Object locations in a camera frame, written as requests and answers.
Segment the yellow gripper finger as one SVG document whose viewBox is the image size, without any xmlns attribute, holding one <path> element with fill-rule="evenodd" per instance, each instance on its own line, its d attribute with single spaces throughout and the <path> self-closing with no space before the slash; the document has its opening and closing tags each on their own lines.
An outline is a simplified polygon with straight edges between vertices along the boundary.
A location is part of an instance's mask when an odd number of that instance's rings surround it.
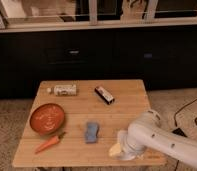
<svg viewBox="0 0 197 171">
<path fill-rule="evenodd" d="M 119 157 L 122 154 L 122 148 L 119 143 L 114 144 L 109 150 L 110 157 Z"/>
</svg>

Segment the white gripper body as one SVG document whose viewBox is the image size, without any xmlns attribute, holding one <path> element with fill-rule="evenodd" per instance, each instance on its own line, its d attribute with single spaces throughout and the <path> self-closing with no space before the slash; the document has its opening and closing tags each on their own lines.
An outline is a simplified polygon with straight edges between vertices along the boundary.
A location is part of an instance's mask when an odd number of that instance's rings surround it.
<svg viewBox="0 0 197 171">
<path fill-rule="evenodd" d="M 120 155 L 121 160 L 132 160 L 137 156 L 142 155 L 146 150 L 146 147 L 141 143 L 139 143 L 137 140 L 129 138 L 128 133 L 124 141 L 124 144 L 121 145 L 121 148 L 122 148 L 122 154 Z"/>
</svg>

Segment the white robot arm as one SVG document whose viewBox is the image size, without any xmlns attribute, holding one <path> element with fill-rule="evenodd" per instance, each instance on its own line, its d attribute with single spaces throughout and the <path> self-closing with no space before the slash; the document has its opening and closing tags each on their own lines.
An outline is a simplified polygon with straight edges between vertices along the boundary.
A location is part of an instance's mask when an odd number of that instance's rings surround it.
<svg viewBox="0 0 197 171">
<path fill-rule="evenodd" d="M 132 160 L 149 147 L 197 168 L 197 141 L 167 132 L 160 125 L 158 112 L 143 112 L 126 130 L 118 132 L 117 143 L 110 148 L 109 156 Z"/>
</svg>

